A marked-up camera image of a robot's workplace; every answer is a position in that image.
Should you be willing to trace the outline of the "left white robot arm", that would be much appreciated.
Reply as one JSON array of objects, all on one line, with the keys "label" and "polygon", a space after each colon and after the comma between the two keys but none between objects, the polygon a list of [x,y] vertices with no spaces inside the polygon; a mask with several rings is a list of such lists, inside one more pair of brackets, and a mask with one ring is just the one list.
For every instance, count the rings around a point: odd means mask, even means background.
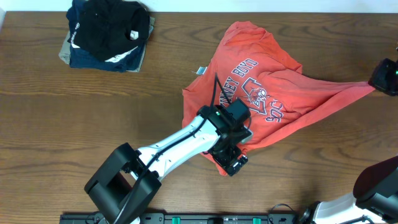
[{"label": "left white robot arm", "polygon": [[117,147],[85,185],[108,223],[133,223],[160,189],[162,179],[191,157],[205,153],[232,176],[248,159],[238,147],[252,136],[247,106],[203,106],[185,128],[150,146]]}]

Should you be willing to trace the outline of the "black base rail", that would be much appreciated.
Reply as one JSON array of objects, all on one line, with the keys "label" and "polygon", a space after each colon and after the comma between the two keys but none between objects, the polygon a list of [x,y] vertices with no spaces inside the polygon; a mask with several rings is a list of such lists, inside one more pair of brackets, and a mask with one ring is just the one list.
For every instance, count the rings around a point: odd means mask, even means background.
[{"label": "black base rail", "polygon": [[[99,213],[68,213],[60,216],[59,224],[107,224],[109,221]],[[274,213],[270,215],[184,215],[144,213],[137,221],[139,224],[294,224],[297,215]]]}]

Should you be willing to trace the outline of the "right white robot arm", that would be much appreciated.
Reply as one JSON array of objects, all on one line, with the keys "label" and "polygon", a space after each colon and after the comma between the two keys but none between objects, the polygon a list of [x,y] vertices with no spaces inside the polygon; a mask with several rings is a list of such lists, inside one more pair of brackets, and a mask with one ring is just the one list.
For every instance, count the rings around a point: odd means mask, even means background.
[{"label": "right white robot arm", "polygon": [[397,223],[397,157],[362,171],[353,191],[336,200],[315,202],[300,223]]}]

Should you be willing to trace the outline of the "navy folded shirt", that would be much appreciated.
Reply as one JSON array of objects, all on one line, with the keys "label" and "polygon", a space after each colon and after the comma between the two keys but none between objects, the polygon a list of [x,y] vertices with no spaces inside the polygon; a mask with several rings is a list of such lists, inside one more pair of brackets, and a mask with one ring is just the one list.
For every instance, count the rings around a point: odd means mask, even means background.
[{"label": "navy folded shirt", "polygon": [[71,68],[95,68],[110,72],[138,72],[144,60],[146,44],[139,45],[123,54],[116,55],[105,61],[94,58],[89,52],[72,44],[72,35],[78,28],[78,14],[83,9],[85,1],[72,1],[67,11],[69,31],[63,41],[58,56]]}]

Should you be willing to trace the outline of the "black folded shirt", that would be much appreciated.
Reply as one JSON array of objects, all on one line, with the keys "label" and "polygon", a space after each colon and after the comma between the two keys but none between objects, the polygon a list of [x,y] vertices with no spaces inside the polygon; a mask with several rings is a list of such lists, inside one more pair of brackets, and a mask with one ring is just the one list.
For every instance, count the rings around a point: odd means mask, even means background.
[{"label": "black folded shirt", "polygon": [[71,43],[100,61],[128,52],[149,38],[150,16],[136,1],[83,3]]}]

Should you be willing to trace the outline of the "red printed t-shirt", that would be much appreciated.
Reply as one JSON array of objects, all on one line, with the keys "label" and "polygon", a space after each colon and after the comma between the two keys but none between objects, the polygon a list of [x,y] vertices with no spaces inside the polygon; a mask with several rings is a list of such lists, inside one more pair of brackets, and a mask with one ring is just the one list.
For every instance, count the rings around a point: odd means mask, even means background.
[{"label": "red printed t-shirt", "polygon": [[241,99],[251,110],[252,139],[243,154],[286,138],[374,91],[367,82],[336,83],[302,73],[272,33],[249,21],[226,30],[204,74],[183,89],[183,121],[211,101],[227,106]]}]

